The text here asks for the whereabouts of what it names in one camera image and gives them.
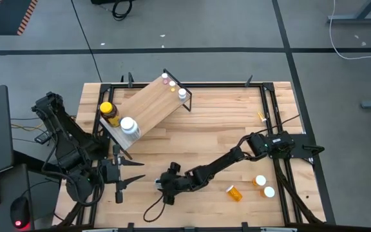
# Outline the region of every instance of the floor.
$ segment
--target floor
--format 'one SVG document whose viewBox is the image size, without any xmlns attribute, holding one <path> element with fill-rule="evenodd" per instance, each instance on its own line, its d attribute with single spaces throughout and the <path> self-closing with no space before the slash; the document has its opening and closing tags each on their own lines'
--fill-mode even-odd
<svg viewBox="0 0 371 232">
<path fill-rule="evenodd" d="M 353 14 L 364 2 L 337 0 L 336 12 Z M 359 107 L 371 99 L 371 59 L 346 61 L 325 49 L 331 48 L 325 23 L 331 0 L 137 0 L 121 22 L 89 0 L 74 3 L 104 82 L 128 72 L 135 81 L 150 81 L 163 68 L 183 81 L 245 81 L 250 75 L 292 81 L 317 143 L 326 148 L 321 163 L 336 223 L 371 227 L 371 110 Z M 334 25 L 332 35 L 338 48 L 356 48 L 343 55 L 371 55 L 370 24 Z M 39 0 L 22 36 L 0 36 L 0 84 L 9 88 L 11 116 L 35 117 L 30 108 L 49 91 L 76 114 L 83 83 L 99 81 L 87 49 L 71 1 Z M 304 115 L 304 105 L 300 110 Z M 37 134 L 13 129 L 15 138 Z M 18 140 L 14 148 L 38 159 L 50 150 Z M 50 224 L 57 194 L 53 183 L 33 188 L 39 227 Z"/>
</svg>

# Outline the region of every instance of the computer mouse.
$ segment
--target computer mouse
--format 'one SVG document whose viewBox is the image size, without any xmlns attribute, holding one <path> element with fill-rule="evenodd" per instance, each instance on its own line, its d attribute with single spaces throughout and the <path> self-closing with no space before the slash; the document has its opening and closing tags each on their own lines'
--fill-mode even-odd
<svg viewBox="0 0 371 232">
<path fill-rule="evenodd" d="M 11 222 L 15 228 L 22 229 L 30 222 L 30 208 L 26 197 L 19 197 L 11 204 Z"/>
</svg>

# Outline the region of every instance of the wooden shelf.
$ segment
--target wooden shelf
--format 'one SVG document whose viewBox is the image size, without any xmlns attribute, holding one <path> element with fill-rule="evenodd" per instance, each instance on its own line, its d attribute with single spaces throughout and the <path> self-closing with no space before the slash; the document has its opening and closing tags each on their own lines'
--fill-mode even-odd
<svg viewBox="0 0 371 232">
<path fill-rule="evenodd" d="M 179 85 L 176 84 L 175 89 L 174 92 L 171 92 L 170 85 L 164 84 L 162 77 L 158 77 L 118 107 L 121 118 L 133 118 L 140 128 L 141 137 L 144 136 L 190 99 L 190 95 L 187 93 L 185 100 L 180 100 L 178 98 Z M 110 126 L 102 117 L 100 122 L 124 150 L 127 150 L 138 140 L 124 134 L 121 127 Z"/>
</svg>

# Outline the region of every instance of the white cable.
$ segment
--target white cable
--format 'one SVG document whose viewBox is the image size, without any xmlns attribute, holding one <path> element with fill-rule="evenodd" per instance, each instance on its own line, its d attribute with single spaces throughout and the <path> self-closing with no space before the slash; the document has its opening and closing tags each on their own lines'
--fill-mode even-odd
<svg viewBox="0 0 371 232">
<path fill-rule="evenodd" d="M 345 57 L 345 56 L 342 56 L 338 50 L 336 49 L 336 47 L 334 46 L 334 43 L 333 43 L 333 38 L 332 38 L 332 22 L 333 22 L 333 16 L 334 16 L 334 12 L 336 11 L 336 0 L 333 0 L 333 13 L 332 13 L 332 17 L 330 18 L 330 26 L 328 27 L 328 34 L 330 35 L 330 42 L 332 43 L 332 47 L 334 49 L 334 51 L 336 51 L 336 53 L 343 59 L 346 59 L 346 60 L 355 60 L 355 59 L 366 59 L 366 58 L 371 58 L 371 56 L 365 56 L 365 57 Z"/>
</svg>

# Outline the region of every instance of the wooden board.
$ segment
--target wooden board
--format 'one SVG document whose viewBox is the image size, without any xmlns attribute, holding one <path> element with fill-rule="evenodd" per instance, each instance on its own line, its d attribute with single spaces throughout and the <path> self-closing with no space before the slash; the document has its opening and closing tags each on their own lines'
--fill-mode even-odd
<svg viewBox="0 0 371 232">
<path fill-rule="evenodd" d="M 85 84 L 82 92 L 77 122 L 87 132 L 92 131 L 99 86 L 100 84 Z M 275 82 L 274 86 L 281 119 L 284 121 L 297 115 L 290 83 Z M 257 89 L 190 90 L 193 92 L 191 112 L 184 108 L 177 109 L 130 147 L 128 151 L 134 161 L 142 162 L 145 166 L 122 167 L 122 178 L 142 174 L 146 176 L 128 186 L 124 191 L 122 204 L 115 203 L 114 185 L 107 185 L 97 208 L 95 227 L 126 227 L 128 222 L 134 222 L 135 227 L 240 227 L 241 222 L 248 222 L 250 226 L 283 225 L 278 194 L 274 198 L 263 198 L 260 196 L 261 188 L 254 187 L 251 182 L 255 176 L 264 175 L 267 178 L 266 186 L 272 186 L 277 192 L 271 159 L 236 163 L 218 173 L 210 184 L 200 191 L 177 195 L 175 205 L 166 206 L 163 215 L 156 222 L 143 221 L 144 211 L 161 196 L 153 182 L 166 171 L 170 162 L 181 164 L 183 173 L 217 159 L 235 146 L 243 135 L 265 128 L 257 115 L 258 111 L 262 111 L 261 97 Z M 122 104 L 137 91 L 116 90 L 114 102 Z M 289 133 L 303 131 L 299 118 L 287 122 L 283 128 Z M 246 144 L 242 149 L 250 151 Z M 324 220 L 312 166 L 303 160 L 292 160 L 291 164 L 299 196 L 320 220 Z M 242 193 L 241 202 L 234 202 L 225 193 L 225 189 L 230 185 L 236 186 Z M 290 219 L 294 222 L 291 199 L 288 194 L 286 196 Z M 55 212 L 60 217 L 65 217 L 72 206 L 73 202 L 67 196 L 63 183 Z M 156 217 L 161 207 L 162 203 L 157 204 L 150 210 L 147 218 Z"/>
<path fill-rule="evenodd" d="M 178 90 L 180 89 L 178 85 L 175 86 L 174 92 L 170 91 L 170 88 L 170 85 L 163 84 L 162 77 L 158 77 L 145 88 L 136 90 L 132 97 L 125 99 L 117 107 L 122 118 L 131 117 L 137 122 L 141 131 L 140 137 L 149 132 L 189 99 L 188 93 L 184 100 L 178 98 Z M 121 145 L 122 149 L 127 150 L 138 140 L 127 136 L 120 126 L 112 127 L 104 119 L 100 121 L 110 135 Z"/>
</svg>

